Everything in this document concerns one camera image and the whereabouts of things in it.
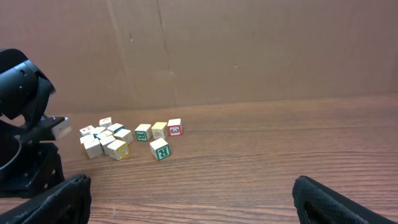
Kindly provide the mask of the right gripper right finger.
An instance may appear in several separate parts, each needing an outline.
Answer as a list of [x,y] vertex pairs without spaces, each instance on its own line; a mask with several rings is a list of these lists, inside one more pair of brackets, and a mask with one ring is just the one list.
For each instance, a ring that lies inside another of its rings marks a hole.
[[292,196],[301,224],[397,224],[305,175]]

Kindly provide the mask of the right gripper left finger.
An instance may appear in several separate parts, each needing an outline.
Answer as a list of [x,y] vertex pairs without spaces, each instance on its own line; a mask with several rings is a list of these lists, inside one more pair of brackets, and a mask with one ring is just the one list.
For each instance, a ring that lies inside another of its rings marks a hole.
[[91,179],[78,174],[1,214],[1,224],[86,224],[90,219]]

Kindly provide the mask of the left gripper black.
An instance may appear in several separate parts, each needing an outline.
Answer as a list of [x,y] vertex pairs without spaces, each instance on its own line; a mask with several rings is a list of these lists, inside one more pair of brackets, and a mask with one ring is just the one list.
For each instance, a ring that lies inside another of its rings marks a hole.
[[1,121],[2,198],[32,198],[65,180],[51,131],[63,118],[43,116],[30,131]]

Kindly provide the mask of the blue-sided block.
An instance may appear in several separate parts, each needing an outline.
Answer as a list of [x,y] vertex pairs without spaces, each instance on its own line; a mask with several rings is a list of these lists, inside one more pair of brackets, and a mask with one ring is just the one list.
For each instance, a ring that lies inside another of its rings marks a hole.
[[101,145],[101,148],[103,150],[103,152],[108,155],[109,151],[108,151],[108,145],[111,144],[113,141],[115,141],[116,139],[114,138],[114,136],[110,135],[107,136],[105,138],[102,138],[99,140],[99,143]]

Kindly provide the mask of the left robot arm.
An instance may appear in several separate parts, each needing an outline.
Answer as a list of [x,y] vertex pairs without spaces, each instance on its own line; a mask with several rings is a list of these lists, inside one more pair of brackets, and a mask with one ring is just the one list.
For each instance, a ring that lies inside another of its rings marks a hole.
[[32,198],[65,180],[54,141],[68,128],[66,117],[45,110],[55,87],[18,49],[1,50],[1,197]]

